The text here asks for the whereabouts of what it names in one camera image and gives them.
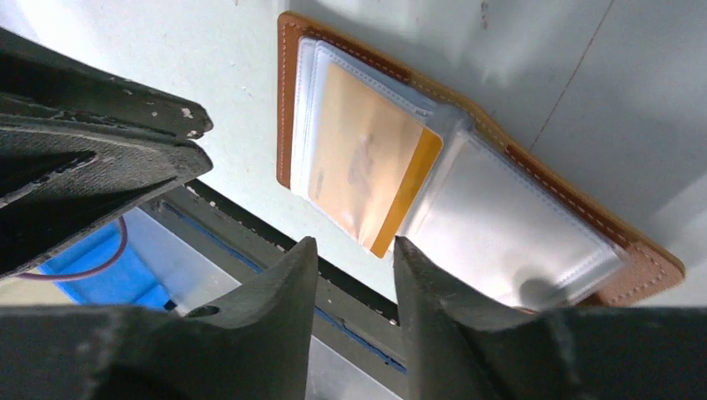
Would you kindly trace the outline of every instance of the leather trim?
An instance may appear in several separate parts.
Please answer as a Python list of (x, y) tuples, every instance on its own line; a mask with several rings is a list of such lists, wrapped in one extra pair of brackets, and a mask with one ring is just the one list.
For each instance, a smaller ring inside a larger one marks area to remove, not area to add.
[(434, 82), (401, 62), (377, 52), (334, 29), (284, 12), (278, 18), (278, 182), (289, 188), (297, 49), (301, 37), (325, 40), (392, 78), (439, 101), (468, 111), (476, 128), (492, 145), (545, 186), (580, 218), (621, 246), (630, 256), (627, 266), (583, 304), (624, 306), (652, 296), (684, 280), (682, 262), (642, 233), (621, 221), (518, 145), (476, 103)]

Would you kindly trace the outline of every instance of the open wallet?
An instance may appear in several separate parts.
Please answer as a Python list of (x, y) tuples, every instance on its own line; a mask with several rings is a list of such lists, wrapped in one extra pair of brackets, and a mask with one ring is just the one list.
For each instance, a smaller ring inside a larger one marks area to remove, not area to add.
[(625, 306), (682, 263), (466, 97), (335, 29), (278, 19), (277, 179), (381, 258), (396, 235), (510, 307)]

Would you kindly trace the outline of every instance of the yellow stripe on card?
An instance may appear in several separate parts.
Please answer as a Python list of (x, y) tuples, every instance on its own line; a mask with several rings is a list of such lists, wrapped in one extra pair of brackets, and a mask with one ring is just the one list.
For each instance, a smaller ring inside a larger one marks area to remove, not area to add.
[(408, 169), (403, 175), (403, 181), (400, 183), (398, 193), (395, 194), (393, 204), (391, 204), (388, 215), (383, 221), (383, 226), (380, 228), (373, 246), (371, 246), (371, 252), (378, 258), (383, 258), (385, 252), (388, 251), (390, 243), (403, 223), (408, 210), (413, 205), (413, 201), (417, 197), (429, 170), (432, 169), (434, 161), (437, 159), (439, 152), (442, 151), (442, 146), (442, 138), (437, 133), (432, 132), (428, 128), (423, 129), (418, 146), (415, 148)]

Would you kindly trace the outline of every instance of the white table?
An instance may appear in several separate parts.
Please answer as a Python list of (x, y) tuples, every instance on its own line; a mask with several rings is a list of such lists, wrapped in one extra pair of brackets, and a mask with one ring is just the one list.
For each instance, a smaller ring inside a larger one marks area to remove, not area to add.
[(315, 17), (481, 103), (579, 188), (682, 258), (646, 304), (707, 304), (707, 3), (0, 0), (0, 25), (204, 105), (212, 188), (391, 300), (389, 259), (275, 181), (276, 17)]

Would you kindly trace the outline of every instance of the blue object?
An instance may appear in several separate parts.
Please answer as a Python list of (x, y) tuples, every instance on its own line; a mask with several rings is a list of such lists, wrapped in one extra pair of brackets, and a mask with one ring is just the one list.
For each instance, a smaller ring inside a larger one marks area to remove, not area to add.
[[(47, 275), (87, 271), (105, 263), (119, 245), (120, 231), (111, 223), (42, 264), (39, 271)], [(164, 287), (129, 242), (123, 255), (107, 270), (54, 284), (78, 304), (135, 304), (164, 311), (169, 300)]]

